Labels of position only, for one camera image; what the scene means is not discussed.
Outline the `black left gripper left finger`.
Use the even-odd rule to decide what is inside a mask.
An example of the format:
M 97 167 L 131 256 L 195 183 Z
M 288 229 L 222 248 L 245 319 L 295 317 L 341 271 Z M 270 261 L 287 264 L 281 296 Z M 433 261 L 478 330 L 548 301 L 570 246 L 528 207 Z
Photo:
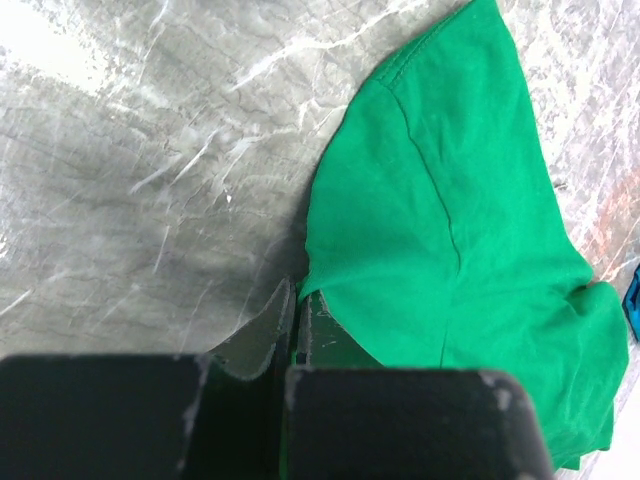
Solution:
M 274 479 L 295 288 L 205 353 L 1 362 L 5 479 Z

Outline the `green t shirt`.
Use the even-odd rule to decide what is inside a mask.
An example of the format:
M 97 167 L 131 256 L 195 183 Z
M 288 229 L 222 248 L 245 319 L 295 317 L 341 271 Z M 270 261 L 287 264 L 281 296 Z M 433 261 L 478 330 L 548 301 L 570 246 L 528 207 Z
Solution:
M 610 447 L 626 320 L 567 235 L 495 2 L 364 82 L 313 180 L 306 251 L 301 296 L 381 364 L 513 375 L 557 469 Z

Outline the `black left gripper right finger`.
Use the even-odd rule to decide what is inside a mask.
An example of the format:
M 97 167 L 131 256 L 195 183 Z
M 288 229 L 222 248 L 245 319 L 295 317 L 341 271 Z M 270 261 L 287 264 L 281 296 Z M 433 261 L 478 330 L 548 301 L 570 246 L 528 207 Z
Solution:
M 324 298 L 302 305 L 284 388 L 285 479 L 550 479 L 533 404 L 486 369 L 386 368 Z

